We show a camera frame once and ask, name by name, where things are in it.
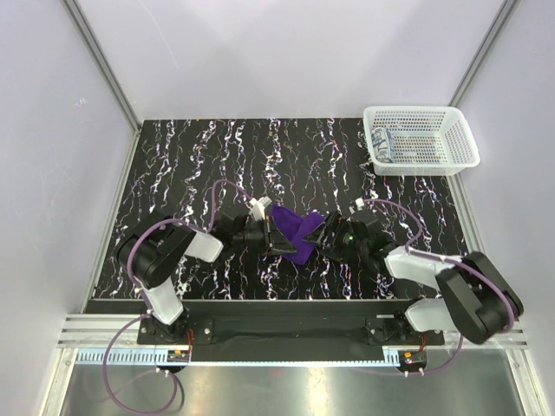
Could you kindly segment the purple towel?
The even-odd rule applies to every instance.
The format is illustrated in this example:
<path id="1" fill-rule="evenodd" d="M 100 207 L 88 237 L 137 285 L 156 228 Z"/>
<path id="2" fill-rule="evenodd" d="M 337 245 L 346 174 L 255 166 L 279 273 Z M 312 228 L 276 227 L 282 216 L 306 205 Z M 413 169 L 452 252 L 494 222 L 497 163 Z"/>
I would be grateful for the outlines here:
<path id="1" fill-rule="evenodd" d="M 305 238 L 324 223 L 324 216 L 318 212 L 311 212 L 302 217 L 285 206 L 273 205 L 271 218 L 277 229 L 296 250 L 294 253 L 284 255 L 284 258 L 297 265 L 306 264 L 316 245 L 307 242 Z"/>

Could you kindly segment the blue white patterned towel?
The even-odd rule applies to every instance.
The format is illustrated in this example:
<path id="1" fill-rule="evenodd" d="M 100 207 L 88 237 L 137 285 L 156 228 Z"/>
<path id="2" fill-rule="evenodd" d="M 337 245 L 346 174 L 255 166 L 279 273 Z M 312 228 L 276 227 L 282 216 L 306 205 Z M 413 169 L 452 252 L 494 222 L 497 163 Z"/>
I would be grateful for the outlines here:
<path id="1" fill-rule="evenodd" d="M 371 142 L 376 159 L 382 163 L 394 162 L 393 135 L 384 127 L 371 131 Z"/>

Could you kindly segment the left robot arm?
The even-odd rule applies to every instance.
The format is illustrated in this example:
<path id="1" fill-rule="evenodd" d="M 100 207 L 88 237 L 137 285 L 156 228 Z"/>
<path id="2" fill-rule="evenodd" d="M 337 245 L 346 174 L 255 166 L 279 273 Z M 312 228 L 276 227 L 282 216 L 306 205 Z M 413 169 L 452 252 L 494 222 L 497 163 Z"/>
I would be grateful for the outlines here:
<path id="1" fill-rule="evenodd" d="M 211 231 L 198 231 L 181 219 L 153 211 L 127 234 L 116 259 L 139 291 L 147 313 L 157 321 L 157 333 L 176 343 L 186 336 L 185 308 L 173 288 L 171 275 L 182 257 L 216 263 L 226 250 L 253 248 L 264 256 L 293 254 L 293 243 L 270 216 L 221 214 Z"/>

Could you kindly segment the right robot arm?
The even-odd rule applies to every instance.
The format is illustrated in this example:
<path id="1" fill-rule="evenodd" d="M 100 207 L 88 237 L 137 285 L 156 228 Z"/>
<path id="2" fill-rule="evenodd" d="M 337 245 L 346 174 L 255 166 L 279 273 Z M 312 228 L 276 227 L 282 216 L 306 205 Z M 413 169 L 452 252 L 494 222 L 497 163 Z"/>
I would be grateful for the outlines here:
<path id="1" fill-rule="evenodd" d="M 413 343 L 428 331 L 457 331 L 481 345 L 509 330 L 524 313 L 519 296 L 484 253 L 443 256 L 406 249 L 373 219 L 352 221 L 333 211 L 304 237 L 327 258 L 359 261 L 374 273 L 434 289 L 436 298 L 413 302 L 394 321 L 396 338 Z"/>

